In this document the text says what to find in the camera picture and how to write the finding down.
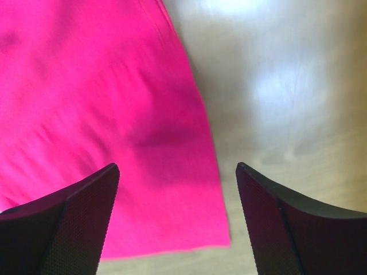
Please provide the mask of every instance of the glossy table surface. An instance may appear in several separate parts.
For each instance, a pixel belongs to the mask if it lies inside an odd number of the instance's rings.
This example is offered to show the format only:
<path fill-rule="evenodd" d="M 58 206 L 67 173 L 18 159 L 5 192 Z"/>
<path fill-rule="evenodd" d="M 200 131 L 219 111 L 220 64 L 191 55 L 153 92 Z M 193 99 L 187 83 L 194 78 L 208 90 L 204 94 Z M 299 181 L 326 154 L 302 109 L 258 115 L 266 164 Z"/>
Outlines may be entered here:
<path fill-rule="evenodd" d="M 99 274 L 257 274 L 235 180 L 240 161 L 367 212 L 367 1 L 165 4 L 208 111 L 232 248 L 102 263 Z"/>

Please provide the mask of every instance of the textured black surface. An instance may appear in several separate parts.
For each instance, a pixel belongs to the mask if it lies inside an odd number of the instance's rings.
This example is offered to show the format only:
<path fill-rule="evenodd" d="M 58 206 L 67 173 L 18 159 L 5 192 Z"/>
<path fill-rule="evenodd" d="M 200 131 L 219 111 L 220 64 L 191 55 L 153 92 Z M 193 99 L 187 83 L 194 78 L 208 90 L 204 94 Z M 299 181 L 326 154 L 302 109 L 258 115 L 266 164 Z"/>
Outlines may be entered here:
<path fill-rule="evenodd" d="M 259 274 L 367 274 L 367 214 L 308 198 L 244 163 L 236 174 Z"/>
<path fill-rule="evenodd" d="M 0 215 L 0 274 L 96 274 L 119 180 L 115 164 Z"/>

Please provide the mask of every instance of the bright pink fabric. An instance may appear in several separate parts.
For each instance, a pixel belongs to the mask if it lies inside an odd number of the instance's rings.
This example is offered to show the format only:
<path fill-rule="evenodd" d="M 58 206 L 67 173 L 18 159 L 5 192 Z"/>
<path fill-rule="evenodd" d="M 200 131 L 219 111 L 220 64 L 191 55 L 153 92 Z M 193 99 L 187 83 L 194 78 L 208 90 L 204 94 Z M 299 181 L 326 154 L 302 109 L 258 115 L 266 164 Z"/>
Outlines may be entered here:
<path fill-rule="evenodd" d="M 228 246 L 204 105 L 160 0 L 0 6 L 0 209 L 115 162 L 103 258 Z"/>

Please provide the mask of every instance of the pink cloth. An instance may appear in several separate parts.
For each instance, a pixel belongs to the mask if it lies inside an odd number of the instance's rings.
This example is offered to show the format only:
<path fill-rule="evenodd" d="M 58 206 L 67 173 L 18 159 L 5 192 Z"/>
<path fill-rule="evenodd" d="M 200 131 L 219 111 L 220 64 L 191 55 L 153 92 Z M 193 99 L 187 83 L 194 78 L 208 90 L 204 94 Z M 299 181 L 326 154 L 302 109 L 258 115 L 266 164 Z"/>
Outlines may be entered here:
<path fill-rule="evenodd" d="M 115 162 L 104 259 L 228 246 L 204 105 L 162 2 L 0 6 L 0 209 Z"/>

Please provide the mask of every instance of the table surface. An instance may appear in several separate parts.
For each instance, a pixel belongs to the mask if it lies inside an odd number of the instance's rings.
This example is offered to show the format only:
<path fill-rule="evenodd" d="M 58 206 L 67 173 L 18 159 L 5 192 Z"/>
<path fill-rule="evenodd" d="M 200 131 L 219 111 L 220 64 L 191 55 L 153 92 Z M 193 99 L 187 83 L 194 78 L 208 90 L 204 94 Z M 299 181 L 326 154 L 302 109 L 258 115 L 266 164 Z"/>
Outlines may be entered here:
<path fill-rule="evenodd" d="M 165 4 L 208 111 L 232 248 L 102 263 L 98 274 L 257 274 L 235 180 L 240 161 L 367 212 L 367 1 Z"/>

